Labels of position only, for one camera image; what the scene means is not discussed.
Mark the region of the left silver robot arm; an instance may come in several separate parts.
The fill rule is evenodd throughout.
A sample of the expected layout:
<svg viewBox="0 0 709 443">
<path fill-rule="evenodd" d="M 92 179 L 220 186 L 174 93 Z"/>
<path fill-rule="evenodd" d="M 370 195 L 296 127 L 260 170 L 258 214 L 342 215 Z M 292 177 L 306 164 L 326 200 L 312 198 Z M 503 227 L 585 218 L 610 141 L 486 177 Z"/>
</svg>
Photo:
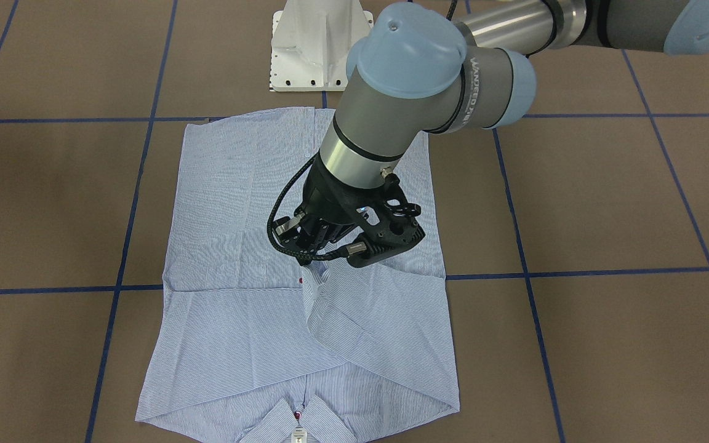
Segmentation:
<svg viewBox="0 0 709 443">
<path fill-rule="evenodd" d="M 268 241 L 302 266 L 363 268 L 413 249 L 421 207 L 395 169 L 416 136 L 515 123 L 537 92 L 530 56 L 574 45 L 707 54 L 709 1 L 516 1 L 458 20 L 391 4 L 347 54 L 338 108 L 279 193 Z"/>
</svg>

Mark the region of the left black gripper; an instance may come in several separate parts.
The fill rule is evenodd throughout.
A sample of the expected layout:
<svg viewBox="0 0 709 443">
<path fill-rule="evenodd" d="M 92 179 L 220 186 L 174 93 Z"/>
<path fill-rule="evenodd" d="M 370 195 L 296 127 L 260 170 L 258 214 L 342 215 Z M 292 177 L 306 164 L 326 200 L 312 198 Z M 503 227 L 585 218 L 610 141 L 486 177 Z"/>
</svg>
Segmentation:
<svg viewBox="0 0 709 443">
<path fill-rule="evenodd" d="M 305 177 L 302 200 L 293 216 L 273 220 L 274 249 L 292 256 L 301 266 L 313 261 L 346 259 L 349 254 L 364 250 L 365 247 L 356 247 L 352 242 L 322 252 L 326 245 L 337 243 L 358 227 L 343 206 L 343 200 L 357 187 L 343 184 L 324 165 L 301 166 L 279 193 L 273 212 L 278 212 L 284 197 L 301 177 Z"/>
</svg>

